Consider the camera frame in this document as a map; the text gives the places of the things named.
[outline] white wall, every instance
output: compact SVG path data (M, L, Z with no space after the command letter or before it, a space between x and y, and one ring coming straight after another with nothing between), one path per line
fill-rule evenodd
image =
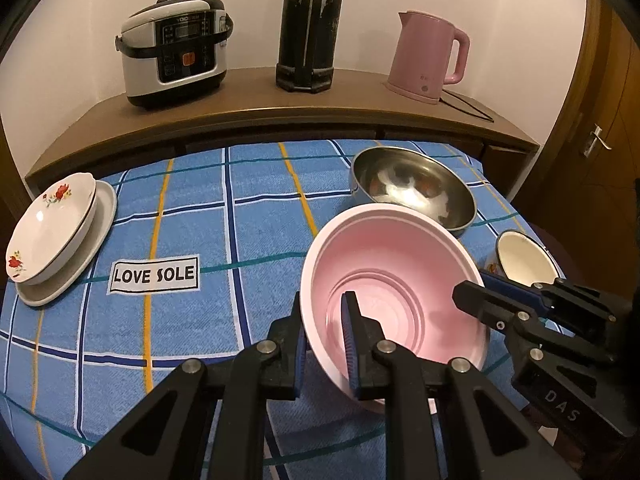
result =
M93 104L124 92L113 38L127 16L154 1L38 5L0 64L0 115L20 174ZM274 65L282 0L223 1L235 23L229 67ZM443 16L472 40L457 89L544 142L575 67L584 6L585 0L343 0L335 66L388 73L400 33L398 12ZM517 40L509 30L517 31ZM554 76L544 77L547 72Z

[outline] metal bowl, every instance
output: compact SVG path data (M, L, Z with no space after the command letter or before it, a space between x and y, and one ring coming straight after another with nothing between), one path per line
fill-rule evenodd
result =
M351 164L351 193L357 204L404 205L459 236L476 217L476 200L449 168L420 153L376 146Z

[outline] rice cooker lid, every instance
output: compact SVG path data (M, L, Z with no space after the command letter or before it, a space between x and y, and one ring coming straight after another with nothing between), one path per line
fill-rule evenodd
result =
M158 0L152 6L129 16L122 24L121 32L127 32L145 23L199 10L225 10L225 4L221 0Z

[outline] tablecloth text patch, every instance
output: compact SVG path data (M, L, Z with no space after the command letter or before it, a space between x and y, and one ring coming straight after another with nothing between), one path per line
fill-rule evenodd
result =
M111 264L107 294L162 294L200 290L200 255Z

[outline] door handle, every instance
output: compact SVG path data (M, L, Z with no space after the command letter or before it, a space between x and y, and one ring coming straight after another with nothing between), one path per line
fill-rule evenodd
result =
M589 155L591 155L591 152L593 151L593 149L594 149L594 147L595 147L595 145L596 145L596 142L598 142L598 141L600 142L600 144L602 144L602 145L603 145L603 147L604 147L604 149L605 149L605 150L609 150L609 151L611 150L611 146L609 146L609 145L608 145L604 140L602 140L602 139L600 138L600 134L601 134L601 132L602 132L602 128L601 128L601 127L599 127L599 126L596 124L595 129L594 129L594 130L589 134L590 136L593 136L593 139L592 139L592 138L589 138L589 139L587 140L587 144L586 144L586 145L585 145L585 147L584 147L584 150L582 150L582 154L583 154L584 156L589 156Z

